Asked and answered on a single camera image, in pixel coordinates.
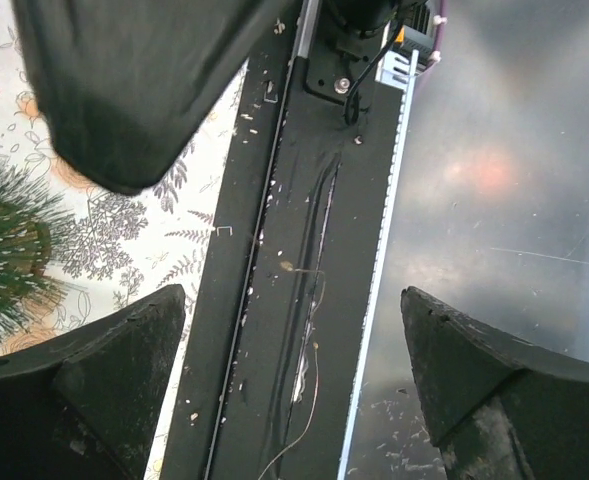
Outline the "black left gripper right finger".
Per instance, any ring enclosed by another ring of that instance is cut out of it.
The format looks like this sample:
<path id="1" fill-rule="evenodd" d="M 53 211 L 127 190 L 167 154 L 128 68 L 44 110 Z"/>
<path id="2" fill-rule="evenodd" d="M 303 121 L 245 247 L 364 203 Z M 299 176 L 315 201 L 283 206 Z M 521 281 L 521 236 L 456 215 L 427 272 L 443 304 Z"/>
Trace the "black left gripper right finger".
<path id="1" fill-rule="evenodd" d="M 405 338 L 450 479 L 589 479 L 589 363 L 505 333 L 409 287 Z"/>

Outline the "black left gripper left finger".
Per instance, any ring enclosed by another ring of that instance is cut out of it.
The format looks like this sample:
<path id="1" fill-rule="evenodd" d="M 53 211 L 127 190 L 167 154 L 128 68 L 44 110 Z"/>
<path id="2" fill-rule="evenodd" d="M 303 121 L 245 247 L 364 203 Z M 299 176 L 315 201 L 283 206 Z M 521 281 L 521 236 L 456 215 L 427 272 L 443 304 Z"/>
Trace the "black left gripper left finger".
<path id="1" fill-rule="evenodd" d="M 0 356 L 0 479 L 141 479 L 169 384 L 185 293 L 167 285 Z"/>

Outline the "small green christmas tree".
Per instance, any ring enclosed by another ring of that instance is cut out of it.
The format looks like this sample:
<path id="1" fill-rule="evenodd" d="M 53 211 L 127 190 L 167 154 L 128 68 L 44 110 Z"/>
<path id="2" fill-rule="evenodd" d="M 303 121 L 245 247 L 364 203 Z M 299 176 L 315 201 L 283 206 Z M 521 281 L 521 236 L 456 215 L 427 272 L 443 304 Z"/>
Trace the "small green christmas tree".
<path id="1" fill-rule="evenodd" d="M 46 181 L 0 160 L 0 342 L 26 327 L 24 300 L 63 293 L 46 268 L 65 246 L 69 219 Z"/>

